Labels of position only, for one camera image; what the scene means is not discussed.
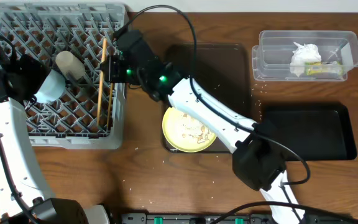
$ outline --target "gray dish rack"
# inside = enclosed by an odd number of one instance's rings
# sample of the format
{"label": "gray dish rack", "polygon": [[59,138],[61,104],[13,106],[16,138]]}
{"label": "gray dish rack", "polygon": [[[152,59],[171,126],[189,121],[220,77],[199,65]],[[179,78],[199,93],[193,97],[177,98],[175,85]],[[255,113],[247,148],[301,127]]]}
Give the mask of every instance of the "gray dish rack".
{"label": "gray dish rack", "polygon": [[[0,34],[15,46],[20,57],[33,58],[58,70],[54,60],[68,50],[83,61],[86,75],[52,103],[32,106],[27,129],[33,146],[67,149],[116,149],[122,144],[125,84],[114,85],[110,124],[107,129],[109,84],[104,82],[101,124],[96,125],[99,73],[103,38],[108,52],[116,53],[112,33],[127,22],[126,9],[118,3],[0,2]],[[11,49],[0,42],[5,52]]]}

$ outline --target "white tissue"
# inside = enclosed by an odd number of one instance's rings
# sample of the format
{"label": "white tissue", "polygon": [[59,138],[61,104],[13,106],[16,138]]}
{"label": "white tissue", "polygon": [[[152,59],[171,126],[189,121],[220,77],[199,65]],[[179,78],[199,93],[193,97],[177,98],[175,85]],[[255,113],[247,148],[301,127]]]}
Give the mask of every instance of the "white tissue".
{"label": "white tissue", "polygon": [[303,46],[294,42],[298,49],[293,51],[291,58],[291,73],[298,77],[305,72],[305,68],[301,66],[292,65],[305,65],[306,63],[321,62],[321,56],[318,53],[318,47],[315,44],[304,44]]}

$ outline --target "white backdrop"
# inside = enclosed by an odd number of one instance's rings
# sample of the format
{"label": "white backdrop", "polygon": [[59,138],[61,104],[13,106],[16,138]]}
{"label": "white backdrop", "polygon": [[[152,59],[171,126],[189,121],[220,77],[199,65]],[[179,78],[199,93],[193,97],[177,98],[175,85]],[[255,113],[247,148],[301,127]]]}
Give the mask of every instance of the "white backdrop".
{"label": "white backdrop", "polygon": [[[10,0],[17,2],[112,2],[95,0]],[[358,12],[358,0],[126,0],[132,11],[169,4],[185,12]]]}

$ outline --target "green tab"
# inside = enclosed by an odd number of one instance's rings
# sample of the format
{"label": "green tab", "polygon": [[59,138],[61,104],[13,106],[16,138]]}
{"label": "green tab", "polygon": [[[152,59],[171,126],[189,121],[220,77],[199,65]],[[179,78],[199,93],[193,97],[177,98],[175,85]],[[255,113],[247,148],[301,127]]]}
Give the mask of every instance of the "green tab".
{"label": "green tab", "polygon": [[237,218],[235,224],[244,224],[244,220],[242,218]]}
{"label": "green tab", "polygon": [[154,224],[162,224],[162,217],[155,217]]}

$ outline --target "wooden table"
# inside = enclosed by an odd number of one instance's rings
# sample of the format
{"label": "wooden table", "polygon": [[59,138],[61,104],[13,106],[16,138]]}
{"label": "wooden table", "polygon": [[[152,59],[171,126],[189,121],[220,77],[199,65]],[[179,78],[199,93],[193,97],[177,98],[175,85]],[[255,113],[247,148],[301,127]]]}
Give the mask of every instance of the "wooden table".
{"label": "wooden table", "polygon": [[[192,13],[189,17],[200,42],[240,43],[247,52],[258,44],[262,30],[351,30],[358,36],[358,14]],[[186,22],[174,13],[145,14],[134,27],[160,55],[173,43],[191,42]],[[252,97],[262,103],[339,100],[349,109],[358,149],[358,68],[340,83],[269,82],[263,94],[258,86]],[[41,169],[56,196],[75,199],[84,207],[107,202],[116,208],[159,213],[224,213],[263,200],[233,174],[230,155],[167,152],[160,142],[161,117],[159,103],[141,90],[129,90],[125,141],[120,149],[36,147]],[[308,164],[310,181],[293,187],[298,201],[358,218],[358,156],[355,161]],[[305,174],[299,162],[289,162],[288,170],[292,180]]]}

